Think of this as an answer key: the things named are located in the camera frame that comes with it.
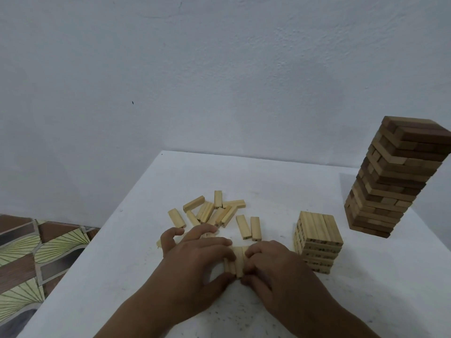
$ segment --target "tabletop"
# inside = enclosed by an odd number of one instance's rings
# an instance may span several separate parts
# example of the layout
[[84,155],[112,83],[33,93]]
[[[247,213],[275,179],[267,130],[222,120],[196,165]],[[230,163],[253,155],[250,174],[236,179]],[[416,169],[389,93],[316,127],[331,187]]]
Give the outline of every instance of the tabletop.
[[[245,199],[237,214],[259,216],[265,240],[293,250],[301,210],[330,214],[343,249],[330,275],[331,294],[381,337],[448,337],[451,252],[409,208],[388,239],[348,228],[344,202],[358,169],[233,156],[163,151],[114,211],[20,338],[92,337],[162,259],[156,241],[172,226],[167,211],[204,195]],[[234,219],[220,236],[243,241]],[[222,272],[218,265],[212,277]],[[168,337],[290,337],[253,292],[232,284],[207,311]]]

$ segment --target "person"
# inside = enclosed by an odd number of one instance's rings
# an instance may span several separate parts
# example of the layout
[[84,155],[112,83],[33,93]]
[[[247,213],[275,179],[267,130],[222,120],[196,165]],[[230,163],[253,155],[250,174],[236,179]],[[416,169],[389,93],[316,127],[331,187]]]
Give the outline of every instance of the person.
[[[208,284],[202,277],[217,261],[235,260],[223,237],[202,238],[217,228],[201,224],[179,244],[184,233],[172,227],[161,235],[163,260],[145,284],[127,299],[95,338],[158,338],[174,325],[206,310],[232,283],[223,273]],[[248,260],[241,283],[251,287],[263,305],[293,335],[377,338],[363,321],[344,309],[301,257],[276,241],[258,242],[246,251]]]

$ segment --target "jenga tower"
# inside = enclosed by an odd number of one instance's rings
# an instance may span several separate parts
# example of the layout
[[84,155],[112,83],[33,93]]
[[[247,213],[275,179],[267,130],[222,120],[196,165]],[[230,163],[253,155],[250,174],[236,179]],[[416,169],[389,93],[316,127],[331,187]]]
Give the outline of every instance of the jenga tower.
[[449,153],[436,122],[384,117],[345,203],[349,227],[388,238]]
[[329,274],[343,240],[334,216],[301,211],[293,236],[295,250],[315,272]]

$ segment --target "block tower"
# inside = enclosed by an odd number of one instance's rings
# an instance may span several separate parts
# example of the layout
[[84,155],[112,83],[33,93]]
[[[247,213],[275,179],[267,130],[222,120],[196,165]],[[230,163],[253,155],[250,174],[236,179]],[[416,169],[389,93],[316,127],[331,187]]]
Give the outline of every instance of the block tower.
[[349,227],[388,238],[451,153],[451,132],[436,122],[386,116],[345,203]]
[[315,272],[329,274],[343,240],[334,216],[301,211],[293,237],[295,250]]

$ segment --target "white wall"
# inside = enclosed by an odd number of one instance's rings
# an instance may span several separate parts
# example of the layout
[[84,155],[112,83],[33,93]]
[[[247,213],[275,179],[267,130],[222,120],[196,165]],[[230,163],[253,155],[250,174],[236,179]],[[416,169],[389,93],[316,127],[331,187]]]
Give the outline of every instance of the white wall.
[[[450,6],[0,0],[0,213],[101,226],[161,149],[357,167],[386,114],[451,128]],[[416,202],[448,246],[450,180]]]

